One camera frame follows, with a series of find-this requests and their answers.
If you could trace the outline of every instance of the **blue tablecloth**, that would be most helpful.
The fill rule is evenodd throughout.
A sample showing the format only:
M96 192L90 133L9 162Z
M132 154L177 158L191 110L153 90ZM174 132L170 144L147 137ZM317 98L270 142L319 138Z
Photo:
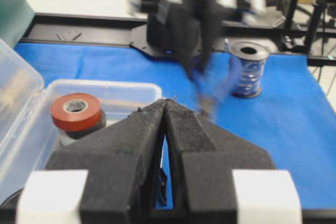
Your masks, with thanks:
M197 109L194 87L178 64L151 61L135 49L19 43L15 50L46 86L59 78L151 82L164 97ZM213 75L225 76L228 59L214 55ZM216 123L267 149L278 169L289 170L303 208L335 208L336 115L306 58L270 56L261 85L257 98L228 96Z

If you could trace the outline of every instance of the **gray cloth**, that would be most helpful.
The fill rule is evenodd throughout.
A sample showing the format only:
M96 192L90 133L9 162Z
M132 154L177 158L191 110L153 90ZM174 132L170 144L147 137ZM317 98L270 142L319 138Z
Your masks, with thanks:
M26 0L0 0L0 38L14 48L33 17Z

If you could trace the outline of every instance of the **cable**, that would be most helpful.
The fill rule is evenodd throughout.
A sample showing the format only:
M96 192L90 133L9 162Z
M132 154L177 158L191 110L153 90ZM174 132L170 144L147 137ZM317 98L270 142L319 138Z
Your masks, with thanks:
M318 69L319 67L316 67L311 74L314 75Z
M332 86L334 85L335 80L336 80L336 72L334 74L334 77L332 78L331 84L330 84L329 89L327 91L327 97L328 97L328 95L329 95L329 93L331 91Z
M320 83L321 76L322 76L322 67L320 67L320 70L319 70L319 77L317 79L318 83Z
M324 44L326 43L325 42L325 39L324 39L324 33L326 32L325 30L325 24L326 24L326 21L325 21L325 11L326 11L326 6L327 6L327 0L323 0L323 33L322 33L322 48L321 48L321 55L323 56L324 55Z

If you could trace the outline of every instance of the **black metal frame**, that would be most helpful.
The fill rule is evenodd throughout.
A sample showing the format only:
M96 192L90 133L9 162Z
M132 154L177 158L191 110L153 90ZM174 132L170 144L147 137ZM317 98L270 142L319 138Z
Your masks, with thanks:
M20 42L53 43L71 45L95 45L109 47L130 47L131 31L135 27L146 24L146 19L138 18L110 18L74 15L36 14L31 25ZM60 40L57 33L65 31L79 31L81 36L75 40ZM229 39L267 39L273 45L281 48L283 36L303 37L307 28L300 30L272 27L245 27L240 24L223 24L222 36L215 51L223 51L225 38ZM336 38L336 29L317 29L317 36ZM288 51L274 50L272 54L291 54ZM309 66L336 66L336 59L326 56L307 55Z

